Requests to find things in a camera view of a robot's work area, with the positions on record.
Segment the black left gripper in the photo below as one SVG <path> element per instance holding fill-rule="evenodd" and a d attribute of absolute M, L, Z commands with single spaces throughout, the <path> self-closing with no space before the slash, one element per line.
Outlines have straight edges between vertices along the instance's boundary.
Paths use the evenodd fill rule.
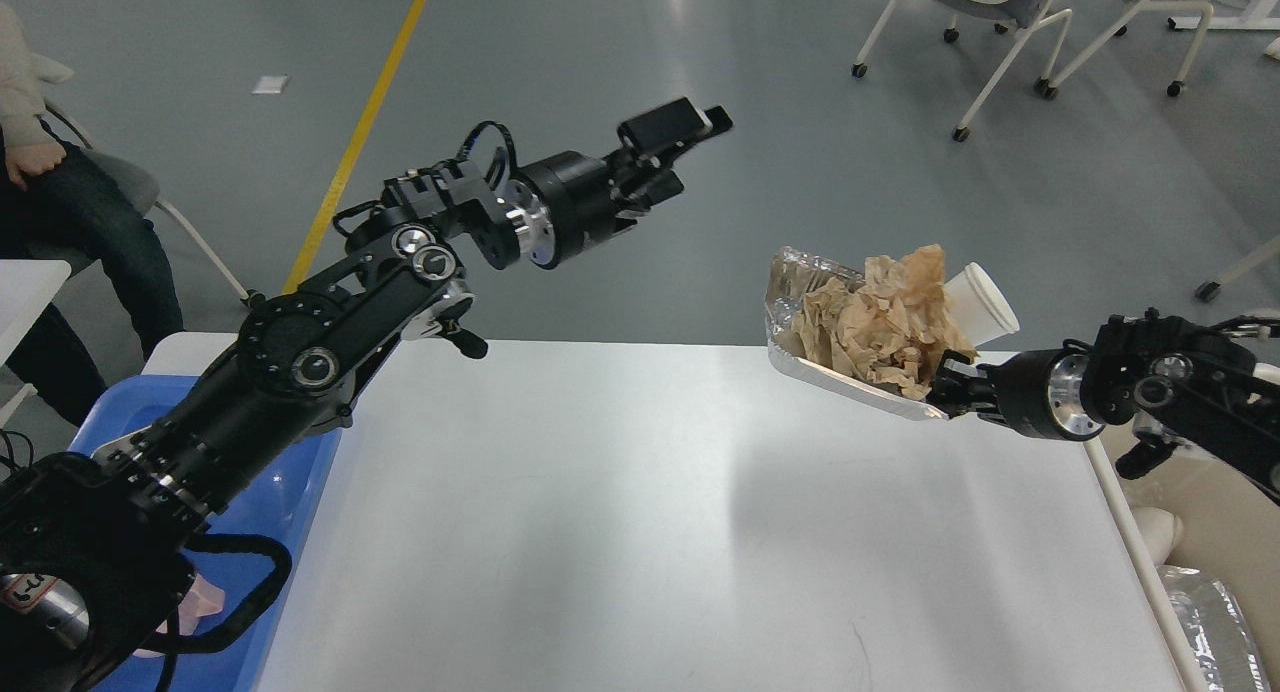
<path fill-rule="evenodd" d="M 506 223 L 513 232 L 506 265 L 529 258 L 550 271 L 632 232 L 639 224 L 634 214 L 649 214 L 684 191 L 675 162 L 732 127 L 724 107 L 675 98 L 618 124 L 627 151 L 603 159 L 562 151 L 515 169 L 506 182 Z M 625 206 L 617 192 L 623 171 Z"/>

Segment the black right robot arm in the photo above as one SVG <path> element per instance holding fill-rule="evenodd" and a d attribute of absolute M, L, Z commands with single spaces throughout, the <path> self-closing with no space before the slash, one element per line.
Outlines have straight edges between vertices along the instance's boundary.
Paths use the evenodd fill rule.
<path fill-rule="evenodd" d="M 1135 481 L 1180 446 L 1197 446 L 1277 500 L 1276 382 L 1260 377 L 1244 338 L 1276 338 L 1277 317 L 1243 315 L 1201 326 L 1147 310 L 1115 315 L 1094 342 L 1024 350 L 1001 365 L 948 350 L 929 405 L 946 417 L 978 414 L 1025 437 L 1084 443 L 1130 426 L 1135 446 L 1115 469 Z"/>

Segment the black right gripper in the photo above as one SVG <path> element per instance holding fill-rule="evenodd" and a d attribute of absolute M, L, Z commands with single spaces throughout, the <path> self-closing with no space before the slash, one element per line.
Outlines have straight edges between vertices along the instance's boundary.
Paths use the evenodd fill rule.
<path fill-rule="evenodd" d="M 943 358 L 925 400 L 948 420 L 978 414 L 1025 437 L 1084 443 L 1103 431 L 1087 413 L 1087 356 L 1079 350 L 1027 350 L 1002 365 Z"/>

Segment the person's hand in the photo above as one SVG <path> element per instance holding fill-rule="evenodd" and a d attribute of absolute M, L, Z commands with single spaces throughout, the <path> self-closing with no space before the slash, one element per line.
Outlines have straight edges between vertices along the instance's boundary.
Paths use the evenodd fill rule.
<path fill-rule="evenodd" d="M 58 141 L 5 146 L 4 151 L 6 177 L 19 191 L 27 191 L 29 178 L 52 171 L 67 159 L 67 151 Z"/>

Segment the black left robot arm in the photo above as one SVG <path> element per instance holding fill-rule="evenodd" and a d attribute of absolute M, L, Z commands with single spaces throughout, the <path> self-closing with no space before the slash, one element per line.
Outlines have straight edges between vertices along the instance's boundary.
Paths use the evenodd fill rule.
<path fill-rule="evenodd" d="M 92 455 L 61 452 L 3 482 L 3 688 L 88 691 L 134 651 L 164 657 L 234 645 L 278 600 L 293 560 L 261 533 L 212 533 L 273 460 L 353 409 L 406 336 L 440 336 L 463 356 L 486 342 L 452 242 L 470 237 L 493 269 L 557 269 L 631 230 L 681 194 L 675 162 L 727 133 L 724 107 L 677 98 L 621 122 L 605 156 L 562 151 L 520 164 L 503 124 L 489 168 L 472 159 L 492 122 L 452 159 L 389 178 L 343 210 L 339 262 L 261 301 L 191 391 L 154 423 Z"/>

